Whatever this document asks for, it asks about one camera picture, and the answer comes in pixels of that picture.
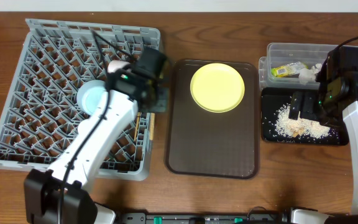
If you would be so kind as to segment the yellow round plate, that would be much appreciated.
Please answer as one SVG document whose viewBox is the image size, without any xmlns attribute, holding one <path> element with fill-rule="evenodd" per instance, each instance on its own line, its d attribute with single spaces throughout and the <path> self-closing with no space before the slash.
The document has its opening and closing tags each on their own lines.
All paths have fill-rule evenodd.
<svg viewBox="0 0 358 224">
<path fill-rule="evenodd" d="M 225 113 L 240 104 L 245 95 L 241 74 L 223 63 L 203 65 L 190 81 L 190 93 L 195 103 L 212 113 Z"/>
</svg>

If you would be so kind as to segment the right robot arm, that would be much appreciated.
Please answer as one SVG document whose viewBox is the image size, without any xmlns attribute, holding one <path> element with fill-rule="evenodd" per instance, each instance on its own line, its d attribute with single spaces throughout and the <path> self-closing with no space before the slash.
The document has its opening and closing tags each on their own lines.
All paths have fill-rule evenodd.
<svg viewBox="0 0 358 224">
<path fill-rule="evenodd" d="M 348 215 L 328 215 L 310 208 L 293 208 L 289 223 L 358 223 L 358 47 L 337 46 L 328 53 L 317 75 L 318 91 L 296 91 L 290 119 L 309 119 L 322 126 L 344 128 L 351 146 L 353 194 Z"/>
</svg>

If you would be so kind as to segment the white tissue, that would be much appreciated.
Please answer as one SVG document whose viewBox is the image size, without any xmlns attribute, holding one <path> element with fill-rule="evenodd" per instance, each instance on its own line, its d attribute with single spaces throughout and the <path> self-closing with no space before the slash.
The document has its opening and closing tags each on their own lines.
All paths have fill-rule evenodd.
<svg viewBox="0 0 358 224">
<path fill-rule="evenodd" d="M 299 80 L 301 82 L 315 82 L 316 76 L 320 72 L 322 68 L 321 63 L 317 63 L 313 65 L 310 69 L 308 68 L 302 68 L 299 73 Z"/>
</svg>

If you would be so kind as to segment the wooden chopstick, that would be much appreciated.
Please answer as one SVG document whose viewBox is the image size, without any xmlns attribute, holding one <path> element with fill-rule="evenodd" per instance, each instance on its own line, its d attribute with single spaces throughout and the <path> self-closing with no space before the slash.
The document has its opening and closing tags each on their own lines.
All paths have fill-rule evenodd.
<svg viewBox="0 0 358 224">
<path fill-rule="evenodd" d="M 140 117 L 141 117 L 141 112 L 138 112 L 136 117 L 136 123 L 135 123 L 134 141 L 137 141 Z"/>
<path fill-rule="evenodd" d="M 154 140 L 154 130 L 155 130 L 155 113 L 150 114 L 150 122 L 149 122 L 149 139 L 151 141 Z"/>
</svg>

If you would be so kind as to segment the cream white cup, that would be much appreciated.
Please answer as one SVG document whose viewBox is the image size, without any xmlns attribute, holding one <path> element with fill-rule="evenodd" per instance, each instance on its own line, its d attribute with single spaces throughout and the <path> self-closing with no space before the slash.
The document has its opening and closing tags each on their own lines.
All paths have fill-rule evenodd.
<svg viewBox="0 0 358 224">
<path fill-rule="evenodd" d="M 91 118 L 81 121 L 78 125 L 78 134 L 80 136 L 86 136 L 94 128 L 97 121 L 97 119 Z"/>
</svg>

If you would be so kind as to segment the green snack wrapper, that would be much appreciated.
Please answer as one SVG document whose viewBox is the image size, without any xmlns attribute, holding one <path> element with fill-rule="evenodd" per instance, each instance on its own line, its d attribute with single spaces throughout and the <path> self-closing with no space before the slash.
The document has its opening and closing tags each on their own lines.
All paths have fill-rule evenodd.
<svg viewBox="0 0 358 224">
<path fill-rule="evenodd" d="M 276 78 L 299 75 L 300 71 L 308 66 L 302 62 L 293 62 L 279 67 L 272 68 L 271 74 Z"/>
</svg>

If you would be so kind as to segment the white bowl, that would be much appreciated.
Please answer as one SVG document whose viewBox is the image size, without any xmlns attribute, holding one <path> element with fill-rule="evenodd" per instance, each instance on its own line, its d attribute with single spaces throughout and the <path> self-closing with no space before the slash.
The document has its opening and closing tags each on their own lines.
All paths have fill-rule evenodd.
<svg viewBox="0 0 358 224">
<path fill-rule="evenodd" d="M 119 69 L 131 71 L 131 63 L 120 60 L 112 60 L 108 64 L 108 73 L 114 73 Z"/>
</svg>

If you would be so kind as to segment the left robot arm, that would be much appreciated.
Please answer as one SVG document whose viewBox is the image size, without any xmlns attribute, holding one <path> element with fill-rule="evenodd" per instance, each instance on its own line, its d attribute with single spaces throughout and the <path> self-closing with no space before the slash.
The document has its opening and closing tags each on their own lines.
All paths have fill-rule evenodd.
<svg viewBox="0 0 358 224">
<path fill-rule="evenodd" d="M 116 213 L 90 197 L 101 164 L 139 111 L 155 111 L 168 58 L 146 47 L 135 62 L 105 63 L 104 91 L 77 137 L 47 171 L 24 181 L 28 223 L 114 223 Z"/>
</svg>

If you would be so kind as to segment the rice food waste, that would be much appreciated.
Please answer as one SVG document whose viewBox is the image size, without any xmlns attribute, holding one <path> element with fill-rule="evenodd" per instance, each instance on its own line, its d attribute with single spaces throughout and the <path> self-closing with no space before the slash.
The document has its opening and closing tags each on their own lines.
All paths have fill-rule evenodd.
<svg viewBox="0 0 358 224">
<path fill-rule="evenodd" d="M 312 137 L 322 139 L 330 135 L 331 128 L 320 125 L 317 121 L 298 119 L 292 120 L 288 118 L 289 104 L 281 106 L 276 112 L 273 112 L 273 118 L 268 118 L 263 124 L 268 125 L 268 133 L 274 137 Z"/>
</svg>

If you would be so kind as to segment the light blue bowl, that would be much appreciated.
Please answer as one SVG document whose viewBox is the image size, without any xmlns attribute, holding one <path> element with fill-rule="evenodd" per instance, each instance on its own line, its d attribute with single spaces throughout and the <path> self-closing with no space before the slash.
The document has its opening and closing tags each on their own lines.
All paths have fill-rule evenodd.
<svg viewBox="0 0 358 224">
<path fill-rule="evenodd" d="M 84 83 L 76 94 L 76 101 L 80 110 L 88 115 L 92 115 L 106 92 L 105 82 L 102 80 L 91 80 Z"/>
</svg>

